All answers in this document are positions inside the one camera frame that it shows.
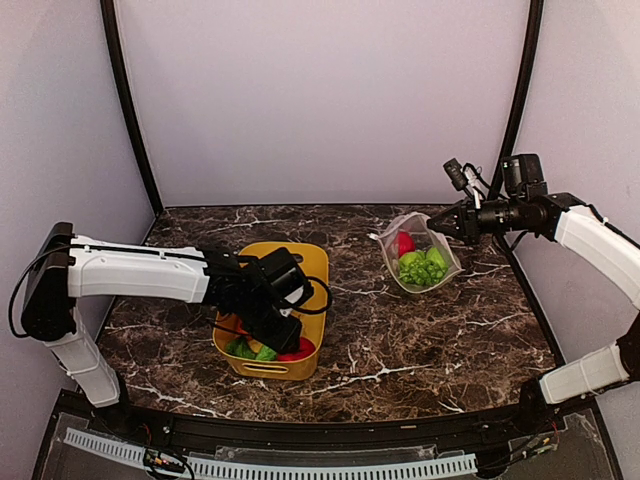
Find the green toy cabbage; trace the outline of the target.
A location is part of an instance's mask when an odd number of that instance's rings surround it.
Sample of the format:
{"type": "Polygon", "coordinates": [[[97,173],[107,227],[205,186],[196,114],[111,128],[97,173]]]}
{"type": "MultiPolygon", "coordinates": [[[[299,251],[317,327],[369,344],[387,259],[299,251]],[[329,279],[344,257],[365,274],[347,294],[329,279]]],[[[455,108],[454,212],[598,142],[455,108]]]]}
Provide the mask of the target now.
{"type": "Polygon", "coordinates": [[[426,253],[426,260],[437,266],[441,271],[446,273],[449,264],[436,247],[431,247],[426,253]]]}

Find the red toy apple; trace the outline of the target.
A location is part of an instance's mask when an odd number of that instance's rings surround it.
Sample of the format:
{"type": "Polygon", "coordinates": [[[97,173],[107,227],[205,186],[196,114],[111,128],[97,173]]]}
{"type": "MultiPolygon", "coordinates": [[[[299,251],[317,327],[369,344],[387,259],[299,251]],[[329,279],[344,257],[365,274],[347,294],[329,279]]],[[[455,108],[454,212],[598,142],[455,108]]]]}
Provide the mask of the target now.
{"type": "Polygon", "coordinates": [[[399,258],[407,253],[414,252],[416,249],[414,240],[412,239],[411,235],[404,231],[400,231],[396,234],[394,245],[396,247],[397,255],[399,258]]]}

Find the clear zip top bag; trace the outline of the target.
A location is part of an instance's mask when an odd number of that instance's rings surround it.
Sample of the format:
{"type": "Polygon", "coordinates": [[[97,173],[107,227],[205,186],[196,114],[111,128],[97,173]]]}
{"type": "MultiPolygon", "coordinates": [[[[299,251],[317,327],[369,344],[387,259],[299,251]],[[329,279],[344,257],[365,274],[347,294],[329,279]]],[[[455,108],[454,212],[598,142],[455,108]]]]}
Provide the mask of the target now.
{"type": "Polygon", "coordinates": [[[462,272],[445,236],[428,228],[429,219],[410,212],[394,218],[382,233],[369,234],[392,278],[411,294],[440,288],[462,272]]]}

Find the red toy tomato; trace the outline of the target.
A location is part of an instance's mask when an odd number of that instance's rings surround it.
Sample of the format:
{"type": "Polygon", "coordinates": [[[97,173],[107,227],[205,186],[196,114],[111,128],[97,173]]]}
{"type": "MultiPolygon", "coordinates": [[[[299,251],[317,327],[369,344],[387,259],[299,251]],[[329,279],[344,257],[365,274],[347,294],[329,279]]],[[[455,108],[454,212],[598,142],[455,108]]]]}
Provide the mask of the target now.
{"type": "Polygon", "coordinates": [[[305,337],[299,339],[299,349],[293,353],[279,354],[277,356],[278,362],[294,362],[298,360],[306,359],[311,356],[316,350],[313,342],[305,337]]]}

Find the green toy grapes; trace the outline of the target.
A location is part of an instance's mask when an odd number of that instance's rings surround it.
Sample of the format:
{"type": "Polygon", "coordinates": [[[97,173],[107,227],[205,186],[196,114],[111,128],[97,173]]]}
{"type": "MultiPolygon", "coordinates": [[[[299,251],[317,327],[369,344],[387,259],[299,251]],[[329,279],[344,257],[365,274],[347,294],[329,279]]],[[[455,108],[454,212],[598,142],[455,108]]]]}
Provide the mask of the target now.
{"type": "Polygon", "coordinates": [[[432,287],[440,283],[447,274],[429,261],[425,261],[422,268],[411,268],[401,271],[399,269],[399,279],[409,285],[432,287]]]}

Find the green toy lettuce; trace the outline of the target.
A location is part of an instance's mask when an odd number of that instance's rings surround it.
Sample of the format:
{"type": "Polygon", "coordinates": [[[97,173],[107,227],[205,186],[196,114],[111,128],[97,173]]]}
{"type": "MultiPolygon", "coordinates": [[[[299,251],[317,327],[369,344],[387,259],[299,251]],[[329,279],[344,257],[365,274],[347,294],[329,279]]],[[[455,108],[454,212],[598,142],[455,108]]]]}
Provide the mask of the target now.
{"type": "Polygon", "coordinates": [[[414,251],[399,258],[398,266],[401,271],[411,268],[422,268],[425,261],[426,253],[424,251],[414,251]]]}

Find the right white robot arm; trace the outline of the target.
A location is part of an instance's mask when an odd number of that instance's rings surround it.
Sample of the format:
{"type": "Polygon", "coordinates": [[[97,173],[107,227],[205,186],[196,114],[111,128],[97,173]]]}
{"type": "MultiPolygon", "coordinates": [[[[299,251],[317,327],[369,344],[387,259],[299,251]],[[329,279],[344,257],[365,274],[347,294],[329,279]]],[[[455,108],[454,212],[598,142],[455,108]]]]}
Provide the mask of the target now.
{"type": "Polygon", "coordinates": [[[552,314],[568,359],[533,381],[510,424],[534,432],[549,406],[595,396],[600,403],[639,397],[639,248],[594,206],[569,193],[529,200],[462,200],[436,214],[430,229],[474,244],[484,235],[530,233],[520,258],[552,314]]]}

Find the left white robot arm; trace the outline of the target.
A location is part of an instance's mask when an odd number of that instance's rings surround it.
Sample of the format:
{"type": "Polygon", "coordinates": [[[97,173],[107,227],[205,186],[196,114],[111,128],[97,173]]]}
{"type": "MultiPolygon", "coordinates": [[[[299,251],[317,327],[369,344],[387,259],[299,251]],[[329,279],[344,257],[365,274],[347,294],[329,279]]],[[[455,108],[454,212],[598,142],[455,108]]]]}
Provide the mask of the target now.
{"type": "Polygon", "coordinates": [[[14,287],[23,306],[8,306],[8,323],[15,337],[46,345],[88,401],[102,408],[103,421],[120,436],[131,436],[141,427],[140,412],[124,400],[122,382],[87,333],[78,299],[125,296],[213,306],[236,316],[263,345],[291,353],[302,329],[291,313],[313,293],[284,247],[264,257],[223,248],[144,247],[77,235],[72,224],[59,222],[14,287]]]}

